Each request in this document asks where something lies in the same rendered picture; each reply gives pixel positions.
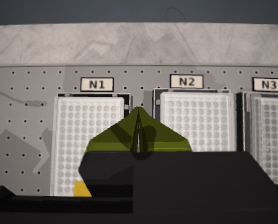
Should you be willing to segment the black plate nest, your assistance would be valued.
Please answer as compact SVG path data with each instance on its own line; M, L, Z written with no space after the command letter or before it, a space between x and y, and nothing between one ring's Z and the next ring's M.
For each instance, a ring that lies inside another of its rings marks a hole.
M124 118L131 112L131 93L57 93L57 97L123 97Z

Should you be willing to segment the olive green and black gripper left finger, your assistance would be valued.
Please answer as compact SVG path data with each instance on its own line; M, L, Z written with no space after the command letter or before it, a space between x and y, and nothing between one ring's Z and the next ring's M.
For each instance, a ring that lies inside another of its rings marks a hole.
M92 138L85 153L88 151L137 152L138 132L138 107L135 107L128 116Z

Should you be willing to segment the grey perforated base plate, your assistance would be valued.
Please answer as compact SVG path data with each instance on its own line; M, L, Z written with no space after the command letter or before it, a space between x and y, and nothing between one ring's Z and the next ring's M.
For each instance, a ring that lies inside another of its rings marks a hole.
M204 89L252 91L252 77L278 78L278 65L41 64L0 65L0 186L15 195L50 196L54 100L57 92L131 93L131 111L152 117L152 91L170 74L203 75ZM80 92L81 77L114 77L114 92Z

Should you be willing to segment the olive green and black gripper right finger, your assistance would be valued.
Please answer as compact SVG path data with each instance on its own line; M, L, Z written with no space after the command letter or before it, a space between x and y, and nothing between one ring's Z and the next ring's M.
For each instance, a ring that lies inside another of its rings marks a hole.
M151 117L141 106L138 110L140 152L193 152L185 137Z

